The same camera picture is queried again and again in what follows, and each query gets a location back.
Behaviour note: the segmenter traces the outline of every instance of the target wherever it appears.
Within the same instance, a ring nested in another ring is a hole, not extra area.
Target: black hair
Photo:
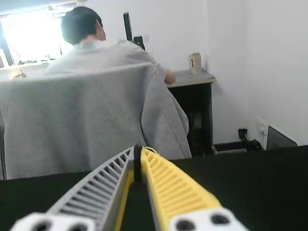
[[[65,41],[77,44],[88,35],[96,35],[96,20],[102,25],[102,19],[92,9],[76,7],[62,18],[61,29]]]

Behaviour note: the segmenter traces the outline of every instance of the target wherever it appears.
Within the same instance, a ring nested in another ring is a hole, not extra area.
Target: small box
[[[201,67],[201,55],[200,53],[193,53],[189,56],[189,69],[193,74],[200,74],[202,71]]]

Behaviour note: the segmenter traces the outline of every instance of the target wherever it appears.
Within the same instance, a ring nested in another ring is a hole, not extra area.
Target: man
[[[76,7],[62,19],[63,38],[74,45],[73,50],[53,62],[45,74],[82,73],[138,63],[152,63],[165,76],[165,82],[175,82],[174,73],[165,70],[147,52],[129,41],[106,41],[100,16],[87,7]]]

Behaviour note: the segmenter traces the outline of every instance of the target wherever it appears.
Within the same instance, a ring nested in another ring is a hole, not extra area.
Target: window
[[[73,7],[49,7],[1,19],[3,32],[15,64],[57,59],[72,45],[64,41],[61,17]]]

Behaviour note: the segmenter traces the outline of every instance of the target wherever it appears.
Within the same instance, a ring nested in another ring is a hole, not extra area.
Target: gray shirt
[[[165,69],[149,53],[125,41],[93,41],[74,45],[73,50],[50,64],[46,75],[100,72],[130,64],[152,63],[165,76]]]

